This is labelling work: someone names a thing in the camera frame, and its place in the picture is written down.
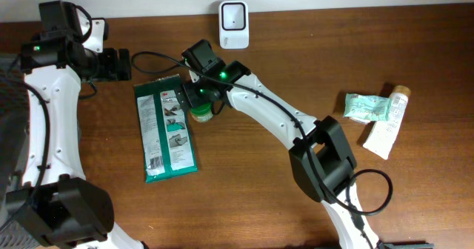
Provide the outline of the green lid jar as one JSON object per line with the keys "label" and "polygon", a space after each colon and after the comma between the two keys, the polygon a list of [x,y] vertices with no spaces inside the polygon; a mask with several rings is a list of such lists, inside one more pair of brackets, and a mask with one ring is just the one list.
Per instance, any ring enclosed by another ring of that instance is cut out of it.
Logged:
{"label": "green lid jar", "polygon": [[208,102],[201,106],[190,109],[190,115],[195,121],[199,123],[208,122],[213,118],[213,103]]}

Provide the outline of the green white 3M packet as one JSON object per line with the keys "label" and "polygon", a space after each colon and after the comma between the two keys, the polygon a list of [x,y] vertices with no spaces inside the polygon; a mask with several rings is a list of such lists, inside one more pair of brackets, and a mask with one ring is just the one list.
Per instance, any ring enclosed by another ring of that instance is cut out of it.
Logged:
{"label": "green white 3M packet", "polygon": [[198,171],[180,86],[174,75],[134,87],[147,184]]}

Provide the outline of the teal wipes pouch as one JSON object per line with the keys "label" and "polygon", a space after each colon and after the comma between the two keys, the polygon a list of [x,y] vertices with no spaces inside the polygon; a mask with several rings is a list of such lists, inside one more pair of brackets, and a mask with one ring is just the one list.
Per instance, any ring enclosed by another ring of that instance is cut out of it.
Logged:
{"label": "teal wipes pouch", "polygon": [[386,97],[347,93],[344,117],[359,119],[363,122],[385,122],[389,119],[391,103],[391,99]]}

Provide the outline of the white cream tube gold cap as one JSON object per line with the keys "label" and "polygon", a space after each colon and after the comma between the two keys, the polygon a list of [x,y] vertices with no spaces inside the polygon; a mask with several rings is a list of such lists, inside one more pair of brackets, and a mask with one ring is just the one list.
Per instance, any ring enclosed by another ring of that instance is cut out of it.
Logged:
{"label": "white cream tube gold cap", "polygon": [[394,87],[390,94],[390,108],[388,110],[388,120],[376,122],[370,131],[363,147],[370,152],[388,160],[390,151],[395,144],[401,123],[407,109],[411,90],[403,85]]}

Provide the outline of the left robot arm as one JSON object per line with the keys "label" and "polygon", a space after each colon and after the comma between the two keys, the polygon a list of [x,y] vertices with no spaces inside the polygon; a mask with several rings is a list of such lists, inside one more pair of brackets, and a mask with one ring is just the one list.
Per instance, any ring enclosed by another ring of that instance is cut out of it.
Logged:
{"label": "left robot arm", "polygon": [[77,106],[83,84],[131,79],[130,53],[104,47],[108,24],[68,1],[39,5],[42,31],[16,59],[29,95],[29,151],[7,189],[3,248],[142,248],[114,219],[107,191],[86,180]]}

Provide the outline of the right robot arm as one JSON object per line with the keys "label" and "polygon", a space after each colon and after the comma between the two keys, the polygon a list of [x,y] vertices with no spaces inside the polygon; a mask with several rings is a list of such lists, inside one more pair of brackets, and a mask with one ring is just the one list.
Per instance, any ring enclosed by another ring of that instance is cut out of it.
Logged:
{"label": "right robot arm", "polygon": [[288,150],[293,178],[324,206],[342,248],[379,248],[356,188],[356,160],[341,125],[331,116],[318,120],[268,90],[242,63],[226,64],[201,40],[182,52],[191,80],[182,93],[190,108],[222,101],[256,120]]}

